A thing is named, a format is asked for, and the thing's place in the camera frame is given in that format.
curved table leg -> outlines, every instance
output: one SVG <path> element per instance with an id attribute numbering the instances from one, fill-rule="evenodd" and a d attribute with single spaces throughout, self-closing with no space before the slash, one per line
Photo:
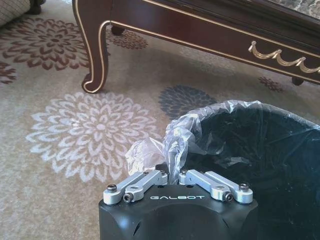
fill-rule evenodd
<path id="1" fill-rule="evenodd" d="M 292 77 L 291 81 L 296 86 L 300 86 L 304 82 L 304 80 L 302 78 L 298 78 L 295 76 Z"/>
<path id="2" fill-rule="evenodd" d="M 90 63 L 82 88 L 95 94 L 103 88 L 108 74 L 106 25 L 111 22 L 112 0 L 72 0 L 72 6 Z"/>

screw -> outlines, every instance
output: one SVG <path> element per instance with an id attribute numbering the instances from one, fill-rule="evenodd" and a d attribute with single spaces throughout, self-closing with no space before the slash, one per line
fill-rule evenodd
<path id="1" fill-rule="evenodd" d="M 117 185 L 115 184 L 109 184 L 108 187 L 106 188 L 108 193 L 114 193 L 117 191 Z"/>
<path id="2" fill-rule="evenodd" d="M 247 183 L 240 183 L 239 184 L 239 190 L 243 192 L 248 192 L 249 191 L 249 184 Z"/>
<path id="3" fill-rule="evenodd" d="M 122 199 L 126 204 L 129 204 L 134 199 L 134 196 L 132 195 L 132 193 L 129 192 L 123 195 Z"/>
<path id="4" fill-rule="evenodd" d="M 234 199 L 234 197 L 232 196 L 231 192 L 225 192 L 222 196 L 222 200 L 224 202 L 228 202 L 230 203 L 232 201 L 232 199 Z"/>

gold trim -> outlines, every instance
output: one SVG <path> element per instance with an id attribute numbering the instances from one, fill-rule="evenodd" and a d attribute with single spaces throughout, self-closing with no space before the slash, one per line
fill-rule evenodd
<path id="1" fill-rule="evenodd" d="M 285 66 L 285 67 L 289 67 L 289 66 L 293 66 L 296 65 L 297 67 L 300 68 L 301 71 L 303 71 L 304 73 L 307 74 L 312 74 L 315 72 L 320 73 L 320 66 L 317 68 L 308 68 L 305 66 L 304 61 L 306 60 L 306 58 L 304 56 L 300 57 L 299 59 L 295 60 L 295 61 L 285 61 L 281 58 L 281 49 L 278 49 L 272 53 L 269 54 L 262 54 L 260 53 L 257 48 L 256 48 L 256 41 L 252 41 L 251 42 L 251 46 L 249 47 L 248 51 L 250 53 L 253 53 L 253 55 L 255 57 L 257 57 L 258 59 L 276 59 L 276 61 L 278 62 L 278 64 L 280 64 L 281 66 Z"/>
<path id="2" fill-rule="evenodd" d="M 117 24 L 117 25 L 122 26 L 124 28 L 132 29 L 132 30 L 140 31 L 142 33 L 149 34 L 149 35 L 154 35 L 154 36 L 157 36 L 157 37 L 160 37 L 160 38 L 168 39 L 168 40 L 180 43 L 180 44 L 184 44 L 184 45 L 188 45 L 190 47 L 194 47 L 196 49 L 201 49 L 201 50 L 205 50 L 207 52 L 216 53 L 216 54 L 219 54 L 219 55 L 222 55 L 222 56 L 226 56 L 226 57 L 231 58 L 231 59 L 240 60 L 240 61 L 245 62 L 245 63 L 249 63 L 249 64 L 256 65 L 256 66 L 260 66 L 260 67 L 263 67 L 263 68 L 266 68 L 266 69 L 270 69 L 270 70 L 274 70 L 274 71 L 279 72 L 279 73 L 287 74 L 289 76 L 294 76 L 294 77 L 297 77 L 297 78 L 309 80 L 309 81 L 317 83 L 317 84 L 320 83 L 320 81 L 314 80 L 314 79 L 309 78 L 309 77 L 297 75 L 297 74 L 294 74 L 294 73 L 291 73 L 291 72 L 288 72 L 288 71 L 283 71 L 283 70 L 280 70 L 280 69 L 277 69 L 277 68 L 274 68 L 274 67 L 271 67 L 271 66 L 263 65 L 263 64 L 260 64 L 260 63 L 254 62 L 254 61 L 246 60 L 246 59 L 241 58 L 241 57 L 233 56 L 233 55 L 221 52 L 221 51 L 216 51 L 216 50 L 213 50 L 213 49 L 210 49 L 210 48 L 207 48 L 207 47 L 203 47 L 203 46 L 196 45 L 196 44 L 193 44 L 193 43 L 190 43 L 190 42 L 182 41 L 182 40 L 170 37 L 170 36 L 165 36 L 165 35 L 153 32 L 153 31 L 144 30 L 142 28 L 138 28 L 138 27 L 131 26 L 131 25 L 128 25 L 128 24 L 124 24 L 124 23 L 121 23 L 121 22 L 118 22 L 118 21 L 111 21 L 111 24 Z"/>
<path id="3" fill-rule="evenodd" d="M 89 58 L 90 58 L 90 69 L 91 69 L 91 78 L 90 78 L 90 81 L 87 81 L 83 84 L 83 88 L 84 90 L 86 90 L 88 93 L 96 93 L 97 91 L 100 90 L 100 88 L 103 86 L 103 82 L 104 82 L 104 78 L 105 78 L 105 62 L 104 62 L 104 58 L 103 58 L 103 52 L 102 52 L 102 44 L 101 44 L 101 32 L 103 30 L 103 28 L 106 26 L 106 25 L 109 25 L 111 24 L 111 20 L 106 20 L 104 21 L 103 23 L 100 24 L 100 27 L 99 27 L 99 32 L 98 32 L 98 42 L 99 42 L 99 52 L 100 52 L 100 60 L 101 60 L 101 67 L 102 67 L 102 78 L 100 80 L 100 84 L 98 86 L 98 88 L 96 88 L 95 90 L 93 91 L 90 91 L 86 88 L 86 85 L 87 84 L 90 84 L 94 81 L 94 76 L 95 76 L 95 73 L 94 73 L 94 64 L 93 64 L 93 57 L 92 57 L 92 53 L 91 53 L 91 48 L 90 48 L 90 45 L 89 45 L 89 42 L 88 42 L 88 39 L 87 39 L 87 35 L 86 35 L 86 32 L 85 32 L 85 29 L 84 29 L 84 26 L 82 24 L 82 20 L 81 20 L 81 17 L 80 17 L 80 14 L 79 14 L 79 8 L 78 8 L 78 0 L 75 0 L 75 11 L 76 11 L 76 15 L 77 15 L 77 18 L 79 20 L 79 23 L 80 23 L 80 27 L 81 27 L 81 30 L 82 30 L 82 33 L 83 33 L 83 36 L 84 36 L 84 40 L 85 40 L 85 43 L 86 43 L 86 46 L 87 46 L 87 49 L 88 49 L 88 53 L 89 53 Z"/>
<path id="4" fill-rule="evenodd" d="M 307 53 L 307 54 L 310 54 L 310 55 L 313 55 L 315 57 L 320 57 L 316 54 L 313 54 L 313 53 L 309 53 L 309 52 L 305 52 L 305 51 L 302 51 L 302 50 L 299 50 L 297 48 L 294 48 L 294 47 L 290 47 L 290 46 L 287 46 L 287 45 L 284 45 L 282 43 L 278 43 L 276 41 L 272 41 L 272 40 L 269 40 L 267 38 L 264 38 L 264 37 L 260 37 L 260 36 L 257 36 L 255 34 L 251 34 L 249 32 L 245 32 L 245 31 L 242 31 L 242 30 L 239 30 L 239 29 L 236 29 L 234 27 L 230 27 L 230 26 L 227 26 L 225 24 L 222 24 L 222 23 L 218 23 L 218 22 L 214 22 L 214 21 L 211 21 L 209 19 L 206 19 L 206 18 L 203 18 L 203 17 L 200 17 L 200 16 L 196 16 L 194 14 L 191 14 L 189 12 L 184 12 L 184 11 L 181 11 L 181 10 L 178 10 L 178 9 L 175 9 L 175 8 L 172 8 L 172 7 L 169 7 L 169 6 L 165 6 L 161 3 L 156 3 L 156 2 L 153 2 L 153 1 L 150 1 L 150 0 L 143 0 L 145 2 L 149 2 L 151 4 L 156 4 L 156 5 L 159 5 L 161 7 L 165 7 L 167 9 L 172 9 L 174 11 L 177 11 L 177 12 L 181 12 L 183 14 L 186 14 L 186 15 L 190 15 L 192 17 L 195 17 L 195 18 L 199 18 L 199 19 L 202 19 L 204 21 L 208 21 L 208 22 L 211 22 L 211 23 L 214 23 L 214 24 L 217 24 L 217 25 L 220 25 L 220 26 L 223 26 L 223 27 L 226 27 L 226 28 L 229 28 L 229 29 L 233 29 L 235 31 L 238 31 L 238 32 L 241 32 L 241 33 L 245 33 L 245 34 L 249 34 L 251 36 L 254 36 L 254 37 L 257 37 L 257 38 L 260 38 L 260 39 L 263 39 L 263 40 L 266 40 L 266 41 L 269 41 L 269 42 L 272 42 L 272 43 L 275 43 L 275 44 L 279 44 L 279 45 L 282 45 L 284 47 L 288 47 L 288 48 L 291 48 L 291 49 L 294 49 L 294 50 L 297 50 L 299 52 L 303 52 L 303 53 Z M 102 78 L 101 81 L 100 81 L 100 85 L 97 89 L 95 89 L 94 91 L 89 91 L 87 88 L 86 88 L 86 84 L 89 84 L 89 83 L 92 83 L 94 81 L 94 67 L 93 67 L 93 56 L 92 56 L 92 53 L 91 53 L 91 48 L 90 48 L 90 45 L 89 45 L 89 42 L 88 42 L 88 39 L 87 39 L 87 36 L 86 36 L 86 32 L 85 32 L 85 29 L 83 27 L 83 24 L 82 24 L 82 20 L 81 20 L 81 17 L 80 17 L 80 14 L 79 14 L 79 8 L 78 8 L 78 0 L 75 0 L 75 10 L 76 10 L 76 15 L 77 15 L 77 18 L 79 20 L 79 24 L 80 24 L 80 27 L 81 27 L 81 30 L 83 32 L 83 36 L 84 36 L 84 40 L 86 42 L 86 46 L 87 46 L 87 49 L 88 49 L 88 53 L 89 53 L 89 59 L 90 59 L 90 67 L 91 67 L 91 79 L 90 81 L 86 82 L 84 85 L 83 85 L 83 88 L 88 92 L 88 93 L 96 93 L 97 91 L 100 90 L 100 88 L 102 87 L 102 84 L 104 82 L 104 79 Z M 270 69 L 270 70 L 274 70 L 274 71 L 277 71 L 277 72 L 280 72 L 280 73 L 283 73 L 283 74 L 287 74 L 287 75 L 290 75 L 290 76 L 295 76 L 295 77 L 298 77 L 298 78 L 302 78 L 302 79 L 306 79 L 306 80 L 309 80 L 311 82 L 314 82 L 314 83 L 319 83 L 319 81 L 317 80 L 314 80 L 312 78 L 309 78 L 309 77 L 304 77 L 304 76 L 301 76 L 301 75 L 297 75 L 297 74 L 294 74 L 294 73 L 291 73 L 291 72 L 287 72 L 287 71 L 283 71 L 283 70 L 280 70 L 280 69 L 277 69 L 277 68 L 274 68 L 274 67 L 270 67 L 270 66 L 267 66 L 267 65 L 263 65 L 263 64 L 260 64 L 260 63 L 257 63 L 257 62 L 254 62 L 254 61 L 250 61 L 250 60 L 246 60 L 244 58 L 241 58 L 241 57 L 237 57 L 237 56 L 233 56 L 233 55 L 230 55 L 230 54 L 226 54 L 226 53 L 223 53 L 223 52 L 220 52 L 220 51 L 216 51 L 216 50 L 213 50 L 213 49 L 210 49 L 210 48 L 206 48 L 206 47 L 203 47 L 203 46 L 200 46 L 200 45 L 196 45 L 196 44 L 193 44 L 193 43 L 189 43 L 189 42 L 186 42 L 186 41 L 182 41 L 182 40 L 179 40 L 179 39 L 176 39 L 176 38 L 173 38 L 173 37 L 169 37 L 169 36 L 165 36 L 165 35 L 162 35 L 162 34 L 158 34 L 156 32 L 152 32 L 152 31 L 148 31 L 148 30 L 144 30 L 144 29 L 141 29 L 141 28 L 138 28 L 138 27 L 134 27 L 134 26 L 131 26 L 131 25 L 127 25 L 127 24 L 124 24 L 124 23 L 121 23 L 121 22 L 117 22 L 117 21 L 111 21 L 111 20 L 107 20 L 105 22 L 103 22 L 100 27 L 99 27 L 99 32 L 98 32 L 98 39 L 99 39 L 99 47 L 100 47 L 100 60 L 101 60 L 101 67 L 102 67 L 102 76 L 104 77 L 105 76 L 105 67 L 104 67 L 104 61 L 103 61 L 103 53 L 102 53 L 102 48 L 101 48 L 101 32 L 102 32 L 102 29 L 103 27 L 106 25 L 106 24 L 112 24 L 112 23 L 115 23 L 117 25 L 120 25 L 120 26 L 123 26 L 125 28 L 129 28 L 129 29 L 132 29 L 132 30 L 136 30 L 136 31 L 140 31 L 142 33 L 147 33 L 147 34 L 150 34 L 150 35 L 154 35 L 154 36 L 158 36 L 158 37 L 161 37 L 161 38 L 164 38 L 164 39 L 168 39 L 168 40 L 171 40 L 171 41 L 174 41 L 174 42 L 177 42 L 177 43 L 181 43 L 181 44 L 185 44 L 187 46 L 190 46 L 190 47 L 194 47 L 194 48 L 198 48 L 198 49 L 201 49 L 201 50 L 205 50 L 207 52 L 212 52 L 212 53 L 216 53 L 216 54 L 219 54 L 219 55 L 222 55 L 222 56 L 226 56 L 226 57 L 229 57 L 231 59 L 235 59 L 235 60 L 240 60 L 240 61 L 243 61 L 245 63 L 249 63 L 249 64 L 252 64 L 252 65 L 256 65 L 256 66 L 260 66 L 260 67 L 263 67 L 263 68 L 266 68 L 266 69 Z"/>
<path id="5" fill-rule="evenodd" d="M 164 5 L 164 4 L 159 3 L 159 2 L 155 2 L 155 1 L 153 1 L 153 0 L 142 0 L 142 1 L 147 2 L 147 3 L 150 3 L 150 4 L 153 4 L 153 5 L 157 5 L 157 6 L 159 6 L 159 7 L 163 7 L 163 8 L 166 8 L 166 9 L 169 9 L 169 10 L 172 10 L 172 11 L 175 11 L 175 12 L 178 12 L 178 13 L 181 13 L 181 14 L 185 14 L 185 15 L 188 15 L 188 16 L 191 16 L 191 17 L 194 17 L 194 18 L 196 18 L 196 19 L 200 19 L 200 20 L 203 20 L 203 21 L 212 23 L 212 24 L 216 24 L 216 25 L 222 26 L 222 27 L 224 27 L 224 28 L 231 29 L 231 30 L 234 30 L 234 31 L 237 31 L 237 32 L 246 34 L 246 35 L 250 35 L 250 36 L 252 36 L 252 37 L 255 37 L 255 38 L 258 38 L 258 39 L 262 39 L 262 40 L 268 41 L 268 42 L 273 43 L 273 44 L 278 44 L 278 45 L 280 45 L 280 46 L 283 46 L 283 47 L 286 47 L 286 48 L 289 48 L 289 49 L 292 49 L 292 50 L 295 50 L 295 51 L 299 51 L 299 52 L 301 52 L 301 53 L 309 54 L 309 55 L 312 55 L 312 56 L 314 56 L 314 57 L 320 58 L 320 55 L 314 54 L 314 53 L 312 53 L 312 52 L 304 51 L 304 50 L 301 50 L 301 49 L 299 49 L 299 48 L 295 48 L 295 47 L 293 47 L 293 46 L 289 46 L 289 45 L 283 44 L 283 43 L 281 43 L 281 42 L 274 41 L 274 40 L 271 40 L 271 39 L 269 39 L 269 38 L 256 35 L 256 34 L 254 34 L 254 33 L 250 33 L 250 32 L 248 32 L 248 31 L 240 30 L 240 29 L 238 29 L 238 28 L 235 28 L 235 27 L 232 27 L 232 26 L 229 26 L 229 25 L 226 25 L 226 24 L 217 22 L 217 21 L 210 20 L 210 19 L 205 18 L 205 17 L 202 17 L 202 16 L 198 16 L 198 15 L 195 15 L 195 14 L 190 13 L 190 12 L 187 12 L 187 11 L 183 11 L 183 10 L 180 10 L 180 9 L 177 9 L 177 8 L 174 8 L 174 7 L 171 7 L 171 6 Z"/>

white flower pattern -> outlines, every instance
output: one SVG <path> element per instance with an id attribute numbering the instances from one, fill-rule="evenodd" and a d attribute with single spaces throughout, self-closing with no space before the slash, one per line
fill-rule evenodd
<path id="1" fill-rule="evenodd" d="M 30 152 L 52 161 L 56 173 L 79 174 L 83 182 L 116 180 L 126 170 L 124 155 L 135 141 L 160 137 L 148 113 L 122 94 L 66 94 L 32 115 L 37 123 L 26 139 L 33 143 Z"/>

carpet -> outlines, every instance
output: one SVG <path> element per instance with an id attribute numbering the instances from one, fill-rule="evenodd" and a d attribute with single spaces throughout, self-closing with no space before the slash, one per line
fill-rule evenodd
<path id="1" fill-rule="evenodd" d="M 320 123 L 320 87 L 150 36 L 107 28 L 99 94 L 71 1 L 0 28 L 1 239 L 99 239 L 98 202 L 127 174 L 124 154 L 189 110 L 259 100 Z"/>

